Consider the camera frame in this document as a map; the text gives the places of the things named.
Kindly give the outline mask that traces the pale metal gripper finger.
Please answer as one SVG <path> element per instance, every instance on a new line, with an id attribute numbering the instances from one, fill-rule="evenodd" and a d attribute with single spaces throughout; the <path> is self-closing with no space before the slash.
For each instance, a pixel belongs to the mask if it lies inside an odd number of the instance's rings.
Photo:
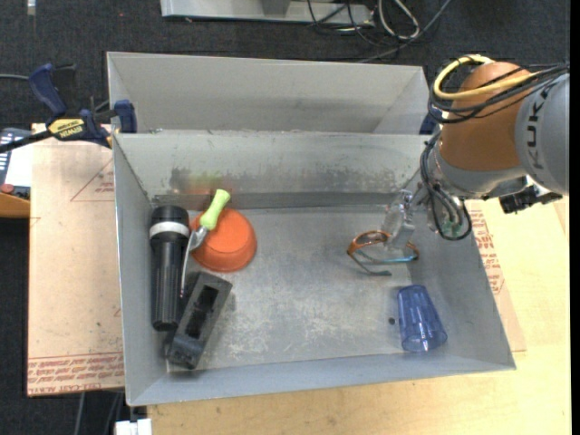
<path id="1" fill-rule="evenodd" d="M 391 226 L 391 235 L 387 246 L 392 249 L 403 250 L 410 242 L 415 231 L 415 226 L 408 222 L 398 222 Z"/>
<path id="2" fill-rule="evenodd" d="M 385 208 L 383 230 L 387 233 L 398 233 L 404 224 L 411 221 L 409 210 L 411 192 L 401 190 Z"/>

